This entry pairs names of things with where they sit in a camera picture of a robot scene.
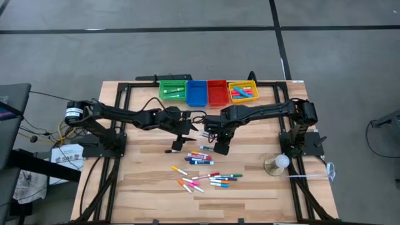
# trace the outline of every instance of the white cable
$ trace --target white cable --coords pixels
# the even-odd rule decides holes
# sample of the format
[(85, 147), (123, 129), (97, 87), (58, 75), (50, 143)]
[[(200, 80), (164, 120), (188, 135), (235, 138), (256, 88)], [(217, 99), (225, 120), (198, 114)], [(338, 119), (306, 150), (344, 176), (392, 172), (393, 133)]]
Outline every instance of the white cable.
[(311, 178), (311, 177), (320, 177), (320, 178), (329, 178), (331, 182), (333, 182), (333, 179), (336, 176), (335, 172), (335, 165), (332, 162), (329, 162), (326, 164), (326, 173), (327, 175), (323, 174), (310, 174), (310, 175), (292, 175), (292, 176), (286, 176), (287, 178)]

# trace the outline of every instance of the black floor stripe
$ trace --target black floor stripe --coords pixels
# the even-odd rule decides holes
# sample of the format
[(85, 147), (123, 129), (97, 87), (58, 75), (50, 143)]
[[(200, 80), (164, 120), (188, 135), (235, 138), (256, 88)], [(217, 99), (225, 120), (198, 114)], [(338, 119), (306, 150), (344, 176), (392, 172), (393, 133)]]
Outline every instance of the black floor stripe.
[(0, 16), (3, 14), (3, 12), (6, 9), (9, 2), (10, 2), (10, 0), (4, 0), (4, 2), (2, 3), (2, 5), (0, 7)]
[(400, 29), (400, 25), (377, 26), (283, 26), (282, 31), (358, 31), (358, 30), (383, 30)]
[(285, 45), (283, 43), (283, 37), (281, 27), (279, 25), (278, 12), (276, 11), (275, 1), (269, 0), (269, 5), (271, 7), (272, 18), (274, 19), (275, 35), (277, 46), (279, 48), (279, 55), (281, 56), (284, 78), (285, 80), (291, 80), (292, 76), (289, 69), (288, 57), (286, 56)]
[(7, 30), (0, 34), (117, 34), (117, 33), (176, 33), (204, 31), (273, 31), (272, 26), (218, 26), (218, 27), (154, 27), (117, 29), (50, 29), (50, 30)]

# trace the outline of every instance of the wooden table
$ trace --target wooden table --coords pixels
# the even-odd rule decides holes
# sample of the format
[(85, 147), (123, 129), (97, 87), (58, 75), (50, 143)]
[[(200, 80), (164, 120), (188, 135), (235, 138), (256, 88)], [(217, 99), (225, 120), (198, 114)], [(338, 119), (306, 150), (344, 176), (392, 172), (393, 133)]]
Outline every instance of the wooden table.
[[(103, 82), (99, 100), (113, 106), (118, 81)], [(287, 82), (290, 98), (307, 99), (303, 82)], [(246, 103), (248, 106), (274, 104), (274, 93), (270, 87), (259, 88), (259, 99)], [(137, 111), (146, 101), (158, 96), (158, 87), (135, 87), (132, 90), (129, 109)], [(163, 101), (166, 106), (189, 109), (184, 102)], [(160, 108), (156, 101), (149, 103), (147, 109)], [(219, 114), (221, 107), (205, 107), (208, 114)], [(110, 121), (100, 120), (109, 127)], [(202, 131), (203, 125), (196, 127)], [(227, 156), (216, 153), (210, 155), (215, 160), (213, 166), (192, 166), (184, 161), (186, 153), (198, 151), (200, 145), (208, 140), (198, 132), (191, 131), (189, 137), (197, 141), (184, 144), (182, 153), (165, 154), (176, 136), (155, 129), (142, 131), (133, 125), (126, 126), (127, 146), (121, 159), (116, 198), (112, 212), (113, 223), (150, 223), (153, 219), (161, 223), (236, 223), (244, 218), (247, 223), (294, 222), (296, 215), (287, 171), (280, 177), (273, 177), (263, 168), (264, 160), (281, 152), (278, 141), (278, 119), (265, 119), (250, 122), (237, 129), (231, 141)], [(315, 157), (303, 157), (307, 174), (326, 174), (321, 161)], [(71, 219), (79, 216), (79, 202), (88, 172), (95, 159), (84, 163), (81, 180), (76, 194)], [(95, 167), (84, 195), (84, 208), (92, 201), (98, 191), (103, 159)], [(187, 178), (199, 174), (220, 172), (221, 174), (243, 174), (228, 189), (209, 185), (208, 179), (201, 179), (205, 193), (194, 191), (189, 194), (177, 182), (183, 175), (173, 171), (171, 165), (189, 173)], [(336, 207), (327, 178), (310, 177), (309, 189), (322, 207), (333, 217), (337, 217)], [(303, 217), (307, 217), (304, 196), (299, 191)], [(105, 217), (108, 193), (103, 198), (101, 218)]]

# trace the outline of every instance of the blue basket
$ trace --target blue basket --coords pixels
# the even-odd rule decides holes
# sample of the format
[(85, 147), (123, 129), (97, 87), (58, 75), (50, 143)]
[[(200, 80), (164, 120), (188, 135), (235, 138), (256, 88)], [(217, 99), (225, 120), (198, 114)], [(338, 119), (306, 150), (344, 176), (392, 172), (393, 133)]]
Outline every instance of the blue basket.
[(206, 106), (207, 81), (188, 81), (186, 83), (186, 104), (190, 107)]

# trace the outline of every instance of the red basket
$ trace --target red basket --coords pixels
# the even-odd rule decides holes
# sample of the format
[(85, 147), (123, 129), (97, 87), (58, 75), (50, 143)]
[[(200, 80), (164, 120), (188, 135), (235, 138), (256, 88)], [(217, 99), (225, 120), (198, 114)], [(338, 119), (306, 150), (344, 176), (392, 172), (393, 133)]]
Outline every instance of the red basket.
[(210, 106), (225, 106), (229, 103), (226, 80), (207, 81), (207, 89)]

